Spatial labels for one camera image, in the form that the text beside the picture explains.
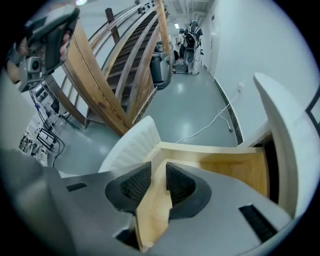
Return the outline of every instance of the hallway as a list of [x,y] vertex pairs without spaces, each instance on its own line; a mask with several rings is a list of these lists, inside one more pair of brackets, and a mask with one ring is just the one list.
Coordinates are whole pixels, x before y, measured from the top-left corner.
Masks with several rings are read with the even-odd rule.
[[[200,67],[199,75],[173,74],[171,83],[159,90],[144,113],[154,119],[161,140],[176,143],[207,126],[226,105],[210,74]],[[234,130],[228,111],[223,112]],[[236,147],[235,132],[229,132],[220,116],[200,134],[182,144]]]

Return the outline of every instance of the gray floor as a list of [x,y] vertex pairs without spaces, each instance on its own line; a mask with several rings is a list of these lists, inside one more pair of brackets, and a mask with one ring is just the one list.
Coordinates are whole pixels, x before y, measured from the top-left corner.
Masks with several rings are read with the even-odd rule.
[[[176,143],[210,124],[225,107],[212,77],[201,67],[198,75],[174,74],[171,83],[156,93],[144,116],[154,119],[162,141]],[[224,111],[223,116],[234,130],[228,111]],[[221,117],[197,136],[181,143],[217,147],[238,145],[235,132],[229,132],[227,122]]]
[[77,175],[97,173],[103,160],[120,139],[110,127],[96,123],[90,123],[87,129],[76,130],[58,121],[55,134],[63,140],[65,148],[55,160],[54,166],[66,174]]

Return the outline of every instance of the black cable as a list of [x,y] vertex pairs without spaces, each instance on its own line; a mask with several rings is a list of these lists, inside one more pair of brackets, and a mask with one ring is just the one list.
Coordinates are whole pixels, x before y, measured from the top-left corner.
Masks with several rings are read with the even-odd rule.
[[[57,157],[60,156],[61,153],[64,151],[66,145],[65,145],[64,141],[63,141],[61,138],[59,138],[59,137],[58,137],[57,135],[55,135],[52,131],[50,131],[50,127],[47,126],[46,120],[44,119],[44,117],[43,117],[43,115],[41,114],[40,110],[37,108],[37,103],[36,103],[36,100],[35,100],[35,98],[34,98],[33,93],[32,93],[31,91],[29,91],[29,93],[30,93],[31,99],[32,99],[32,101],[33,101],[33,103],[34,103],[34,106],[35,106],[35,108],[36,108],[36,110],[37,110],[37,112],[38,112],[38,115],[40,116],[40,119],[41,119],[41,121],[42,121],[42,123],[43,123],[43,126],[46,128],[47,132],[48,132],[50,135],[52,135],[52,136],[56,139],[56,141],[58,142],[58,145],[59,145],[58,153],[57,153],[56,156],[54,157],[53,163],[52,163],[52,166],[55,167],[55,161],[56,161]],[[63,148],[62,148],[61,151],[60,151],[61,144],[60,144],[59,140],[60,140],[60,141],[62,142],[62,144],[63,144]]]

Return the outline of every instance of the baseboard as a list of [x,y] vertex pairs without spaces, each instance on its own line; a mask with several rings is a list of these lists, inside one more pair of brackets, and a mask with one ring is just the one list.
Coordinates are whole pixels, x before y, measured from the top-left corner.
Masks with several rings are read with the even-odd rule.
[[[220,84],[218,83],[217,79],[213,78],[213,82],[215,84],[215,86],[218,88],[221,96],[222,96],[222,99],[224,101],[224,104],[226,106],[229,105],[229,100],[224,92],[224,90],[222,90]],[[238,120],[236,118],[236,115],[235,115],[235,112],[232,108],[232,105],[230,108],[228,108],[228,112],[229,112],[229,115],[231,117],[231,121],[232,121],[232,124],[233,124],[233,127],[234,127],[234,132],[235,132],[235,136],[236,136],[236,140],[238,142],[238,145],[240,145],[244,140],[243,140],[243,137],[242,137],[242,134],[241,134],[241,130],[240,130],[240,127],[239,127],[239,123],[238,123]]]
[[141,110],[139,111],[139,113],[136,115],[135,119],[133,119],[133,124],[135,125],[136,123],[138,123],[142,116],[144,115],[144,113],[146,112],[147,107],[149,106],[151,100],[154,98],[154,96],[156,95],[158,91],[158,87],[154,88],[154,90],[152,91],[152,93],[149,95],[148,99],[145,101],[143,107],[141,108]]

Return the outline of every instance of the curved white cover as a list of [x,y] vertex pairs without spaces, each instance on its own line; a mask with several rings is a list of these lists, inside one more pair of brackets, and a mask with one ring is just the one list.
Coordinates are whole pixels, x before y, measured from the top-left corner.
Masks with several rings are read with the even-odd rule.
[[141,163],[161,142],[154,120],[146,116],[133,126],[111,149],[99,173]]

